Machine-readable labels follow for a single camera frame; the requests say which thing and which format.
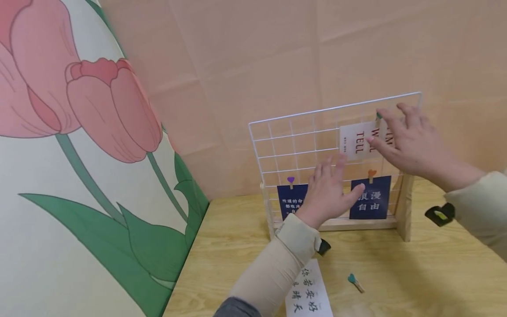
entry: sleeve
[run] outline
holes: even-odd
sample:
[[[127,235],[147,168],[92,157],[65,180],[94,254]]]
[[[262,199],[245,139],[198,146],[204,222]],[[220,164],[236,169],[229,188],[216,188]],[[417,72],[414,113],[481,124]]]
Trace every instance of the sleeve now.
[[[247,302],[237,297],[229,297],[220,305],[213,317],[261,317],[261,314]]]
[[[264,317],[274,315],[320,243],[317,230],[290,214],[229,296],[252,305]]]
[[[445,195],[456,220],[507,262],[507,177],[491,172],[476,183]]]

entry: peach wall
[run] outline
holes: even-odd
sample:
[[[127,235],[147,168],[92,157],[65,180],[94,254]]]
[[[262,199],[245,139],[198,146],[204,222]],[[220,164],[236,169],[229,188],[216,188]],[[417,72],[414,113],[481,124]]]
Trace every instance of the peach wall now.
[[[507,165],[507,3],[102,0],[210,198],[258,193],[247,124],[423,91],[462,158]]]

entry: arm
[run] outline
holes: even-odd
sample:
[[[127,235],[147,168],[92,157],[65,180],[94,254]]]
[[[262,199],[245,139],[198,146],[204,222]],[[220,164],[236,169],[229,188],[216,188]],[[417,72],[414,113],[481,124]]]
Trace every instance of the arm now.
[[[403,124],[386,109],[378,112],[394,134],[395,148],[379,138],[368,142],[391,164],[405,173],[428,179],[442,188],[454,205],[456,220],[470,234],[507,261],[507,177],[484,171],[456,159],[427,117],[399,103]]]
[[[320,247],[317,229],[327,219],[349,210],[365,189],[361,184],[349,194],[343,194],[344,167],[345,157],[340,156],[335,169],[331,158],[315,168],[303,206],[296,215],[285,219],[276,237],[236,282],[215,317],[276,313],[301,269]]]

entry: white card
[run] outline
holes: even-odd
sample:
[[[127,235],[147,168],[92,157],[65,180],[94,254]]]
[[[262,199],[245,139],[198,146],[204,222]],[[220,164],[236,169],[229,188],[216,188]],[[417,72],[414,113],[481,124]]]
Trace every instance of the white card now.
[[[287,317],[333,317],[317,259],[301,270],[285,298]]]
[[[378,128],[375,121],[368,121],[340,127],[340,152],[351,161],[379,156],[378,151],[366,141],[370,136],[378,136],[393,145],[392,132],[385,120],[380,120]]]

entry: hand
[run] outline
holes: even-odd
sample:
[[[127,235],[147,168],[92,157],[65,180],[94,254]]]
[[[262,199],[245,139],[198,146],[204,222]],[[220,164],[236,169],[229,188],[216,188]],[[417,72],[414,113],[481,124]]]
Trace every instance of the hand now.
[[[404,173],[430,180],[446,192],[471,185],[485,174],[455,158],[416,107],[404,103],[396,106],[405,115],[405,124],[391,111],[377,110],[394,135],[395,147],[378,137],[367,139],[389,163]]]
[[[317,165],[310,177],[305,202],[296,212],[296,217],[310,227],[319,229],[326,220],[344,214],[365,190],[364,184],[360,184],[347,195],[343,194],[345,160],[345,155],[340,154],[336,168],[333,169],[330,157]]]

